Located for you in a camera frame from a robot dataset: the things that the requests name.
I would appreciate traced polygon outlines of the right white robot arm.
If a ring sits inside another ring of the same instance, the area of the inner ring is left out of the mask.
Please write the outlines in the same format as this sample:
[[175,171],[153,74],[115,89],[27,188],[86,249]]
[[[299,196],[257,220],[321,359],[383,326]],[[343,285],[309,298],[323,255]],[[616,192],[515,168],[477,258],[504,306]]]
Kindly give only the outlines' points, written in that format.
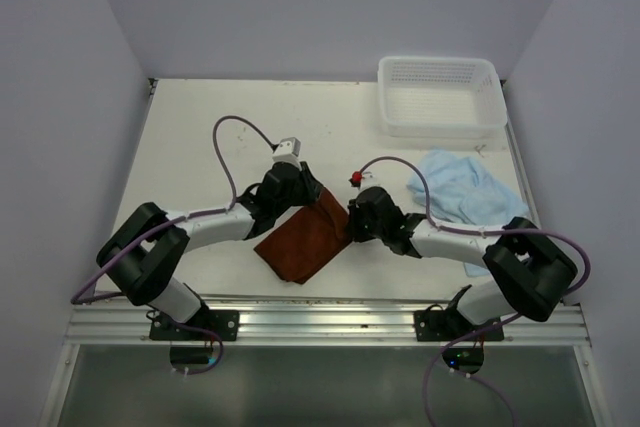
[[419,320],[438,340],[468,339],[503,316],[545,322],[578,274],[575,263],[529,220],[504,227],[444,222],[403,213],[381,187],[362,190],[348,204],[348,229],[357,243],[381,241],[394,254],[441,258],[484,266],[491,278],[459,290],[444,307],[429,307]]

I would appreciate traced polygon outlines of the rust brown towel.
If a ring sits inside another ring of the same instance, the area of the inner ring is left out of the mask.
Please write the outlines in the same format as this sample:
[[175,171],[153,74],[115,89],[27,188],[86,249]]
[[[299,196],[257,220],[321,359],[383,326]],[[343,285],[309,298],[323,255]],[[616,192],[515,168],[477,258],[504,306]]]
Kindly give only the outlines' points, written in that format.
[[351,243],[348,221],[347,211],[323,188],[314,204],[302,207],[254,252],[280,280],[302,285]]

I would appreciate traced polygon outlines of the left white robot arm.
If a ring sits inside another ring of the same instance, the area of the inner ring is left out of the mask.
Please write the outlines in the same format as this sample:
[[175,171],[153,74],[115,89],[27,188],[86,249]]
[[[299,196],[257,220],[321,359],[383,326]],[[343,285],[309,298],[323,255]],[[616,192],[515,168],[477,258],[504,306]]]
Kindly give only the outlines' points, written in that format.
[[181,258],[209,245],[258,237],[289,209],[313,204],[322,190],[305,162],[298,167],[276,162],[229,208],[171,219],[147,202],[104,244],[97,265],[131,304],[154,308],[182,337],[197,339],[213,328],[212,314],[197,293],[174,277]]

